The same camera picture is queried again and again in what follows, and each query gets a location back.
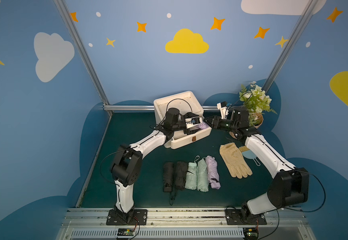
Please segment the white top drawer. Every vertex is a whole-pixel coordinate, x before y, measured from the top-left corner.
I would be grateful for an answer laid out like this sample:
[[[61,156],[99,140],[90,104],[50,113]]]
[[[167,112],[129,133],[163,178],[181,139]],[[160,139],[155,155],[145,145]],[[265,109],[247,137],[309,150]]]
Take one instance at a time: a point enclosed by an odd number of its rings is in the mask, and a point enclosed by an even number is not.
[[[205,130],[199,130],[195,134],[187,135],[184,130],[174,132],[174,136],[164,144],[165,148],[178,149],[186,145],[195,143],[192,142],[192,137],[196,137],[196,141],[208,137],[211,134],[212,128],[209,127]]]

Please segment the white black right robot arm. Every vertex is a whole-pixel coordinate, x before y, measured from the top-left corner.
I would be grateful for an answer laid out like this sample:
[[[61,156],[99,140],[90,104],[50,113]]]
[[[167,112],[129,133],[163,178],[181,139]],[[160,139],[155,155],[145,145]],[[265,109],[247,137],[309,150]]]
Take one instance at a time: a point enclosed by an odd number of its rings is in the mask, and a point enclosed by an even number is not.
[[[308,200],[308,171],[283,158],[258,129],[249,126],[249,111],[245,107],[234,107],[230,119],[213,116],[205,118],[205,122],[213,129],[231,132],[238,140],[244,139],[245,146],[259,158],[273,178],[265,194],[243,204],[240,215],[245,221]]]

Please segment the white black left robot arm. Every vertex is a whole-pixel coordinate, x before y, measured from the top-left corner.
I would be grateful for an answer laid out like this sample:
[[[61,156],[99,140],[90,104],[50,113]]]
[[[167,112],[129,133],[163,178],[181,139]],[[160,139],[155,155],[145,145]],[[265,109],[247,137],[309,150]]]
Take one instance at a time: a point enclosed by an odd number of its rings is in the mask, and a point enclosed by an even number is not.
[[[139,177],[144,157],[169,142],[178,131],[187,135],[196,133],[199,130],[197,126],[202,122],[200,115],[192,112],[182,115],[179,109],[169,108],[151,134],[136,143],[119,147],[111,165],[117,192],[117,214],[127,218],[134,215],[134,183]]]

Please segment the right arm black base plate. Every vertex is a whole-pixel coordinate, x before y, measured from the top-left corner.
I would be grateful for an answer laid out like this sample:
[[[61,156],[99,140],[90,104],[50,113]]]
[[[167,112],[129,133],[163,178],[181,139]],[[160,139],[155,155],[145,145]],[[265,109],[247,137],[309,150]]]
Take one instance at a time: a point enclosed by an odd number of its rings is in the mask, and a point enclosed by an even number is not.
[[[247,209],[225,209],[225,216],[228,225],[267,225],[265,216],[253,215]]]

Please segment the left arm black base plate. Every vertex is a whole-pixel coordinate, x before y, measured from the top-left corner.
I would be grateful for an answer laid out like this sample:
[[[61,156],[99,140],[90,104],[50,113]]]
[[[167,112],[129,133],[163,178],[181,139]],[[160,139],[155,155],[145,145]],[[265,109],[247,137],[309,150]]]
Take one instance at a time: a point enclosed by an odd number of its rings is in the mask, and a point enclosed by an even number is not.
[[[106,220],[107,226],[145,226],[147,223],[148,210],[131,209],[128,213],[123,213],[117,208],[111,209]]]

